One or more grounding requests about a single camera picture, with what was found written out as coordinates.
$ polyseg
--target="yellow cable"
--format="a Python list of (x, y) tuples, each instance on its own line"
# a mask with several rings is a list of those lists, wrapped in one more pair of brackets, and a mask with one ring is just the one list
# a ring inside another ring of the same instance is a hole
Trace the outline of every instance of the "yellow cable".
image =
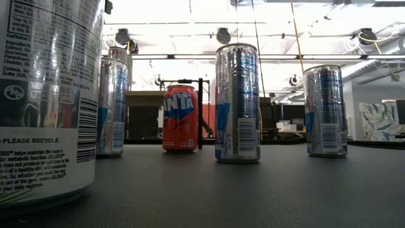
[(378, 53), (382, 54), (382, 53), (381, 53), (381, 50), (380, 50), (380, 47), (378, 47), (378, 44), (377, 44), (376, 42), (374, 42), (374, 45), (375, 45), (375, 47), (377, 48)]
[(363, 32), (360, 32), (360, 33), (359, 33), (359, 38), (362, 39), (362, 40), (364, 40), (364, 41), (367, 41), (367, 42), (381, 42), (381, 41), (386, 41), (387, 39), (391, 39), (391, 37), (394, 35), (394, 31), (391, 31), (391, 32), (392, 32), (391, 35), (388, 36), (387, 38), (380, 39), (380, 40), (375, 40), (375, 41), (363, 38), (363, 37), (361, 36), (361, 34), (364, 34)]
[(301, 55), (301, 47), (299, 45), (299, 39), (298, 39), (298, 31), (297, 31), (297, 24), (296, 24), (296, 17), (294, 16), (294, 6), (292, 5), (292, 0), (290, 0), (290, 5), (291, 5), (291, 12), (292, 12), (292, 20), (294, 22), (294, 29), (296, 31), (296, 39), (297, 39), (297, 45), (298, 45), (298, 54), (299, 54), (299, 62), (301, 64), (301, 70), (302, 70), (302, 76), (304, 75), (304, 64), (302, 63), (302, 55)]
[[(382, 54), (382, 53), (381, 53), (381, 50), (380, 50), (380, 47), (378, 47), (377, 42), (374, 42), (374, 45), (375, 45), (375, 47), (377, 48), (378, 53)], [(396, 75), (395, 72), (393, 71), (393, 69), (390, 67), (390, 65), (389, 65), (387, 62), (385, 62), (385, 64), (387, 65), (387, 67), (388, 67), (388, 69), (390, 70), (391, 74), (392, 74), (395, 78), (397, 78), (398, 81), (401, 81), (401, 80), (399, 79), (398, 75)]]

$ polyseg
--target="soda can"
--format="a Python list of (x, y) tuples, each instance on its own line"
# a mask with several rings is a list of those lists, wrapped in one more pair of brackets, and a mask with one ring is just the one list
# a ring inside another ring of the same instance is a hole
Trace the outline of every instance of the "soda can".
[(219, 162), (260, 159), (258, 55), (250, 44), (228, 44), (216, 51), (216, 139)]
[(171, 85), (163, 100), (163, 149), (191, 152), (197, 148), (197, 94), (192, 86)]
[(339, 66), (316, 66), (304, 72), (307, 152), (345, 157), (347, 126)]
[(127, 73), (124, 62), (101, 58), (97, 157), (123, 153)]

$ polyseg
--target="silver can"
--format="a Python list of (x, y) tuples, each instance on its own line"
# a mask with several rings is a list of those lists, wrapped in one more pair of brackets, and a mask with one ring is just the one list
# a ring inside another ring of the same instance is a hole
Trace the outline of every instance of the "silver can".
[(97, 156), (117, 157), (123, 153), (127, 65), (101, 59)]
[(131, 91), (132, 87), (132, 63), (134, 60), (132, 56), (128, 56), (127, 58), (127, 67), (128, 67), (128, 80), (127, 80), (127, 91)]
[(127, 62), (128, 53), (125, 48), (122, 47), (110, 47), (108, 49), (108, 58), (113, 60), (120, 60), (124, 63)]
[(216, 139), (219, 162), (260, 159), (258, 55), (250, 44), (228, 44), (216, 52)]
[(104, 1), (2, 1), (0, 217), (94, 180)]
[(345, 157), (347, 126), (339, 66), (316, 66), (304, 72), (307, 152)]

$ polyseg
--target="celsius can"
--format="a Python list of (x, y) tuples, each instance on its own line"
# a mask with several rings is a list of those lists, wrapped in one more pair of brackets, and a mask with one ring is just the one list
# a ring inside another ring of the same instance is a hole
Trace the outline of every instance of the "celsius can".
[(124, 63), (128, 61), (127, 50), (122, 47), (110, 47), (108, 49), (108, 57), (113, 60), (120, 60)]
[(260, 159), (258, 56), (250, 44), (228, 44), (216, 51), (216, 139), (219, 162)]
[(307, 69), (304, 72), (304, 89), (308, 154), (345, 157), (347, 127), (340, 67)]
[(163, 100), (163, 149), (191, 152), (197, 148), (197, 94), (192, 86), (168, 86)]
[(0, 217), (74, 200), (94, 179), (104, 1), (2, 1)]
[(127, 65), (101, 58), (97, 157), (118, 157), (124, 150)]

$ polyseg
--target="barcode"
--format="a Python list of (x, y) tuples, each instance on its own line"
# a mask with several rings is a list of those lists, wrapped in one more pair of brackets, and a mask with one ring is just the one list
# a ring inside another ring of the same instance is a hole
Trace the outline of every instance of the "barcode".
[(88, 162), (96, 155), (98, 103), (80, 99), (78, 113), (77, 163)]
[(124, 123), (114, 123), (113, 148), (122, 148), (124, 143)]
[(340, 145), (342, 146), (347, 145), (347, 132), (340, 133)]
[(325, 150), (337, 149), (338, 144), (337, 124), (323, 123), (322, 124), (322, 148)]
[(239, 118), (239, 155), (256, 154), (256, 120), (254, 118)]

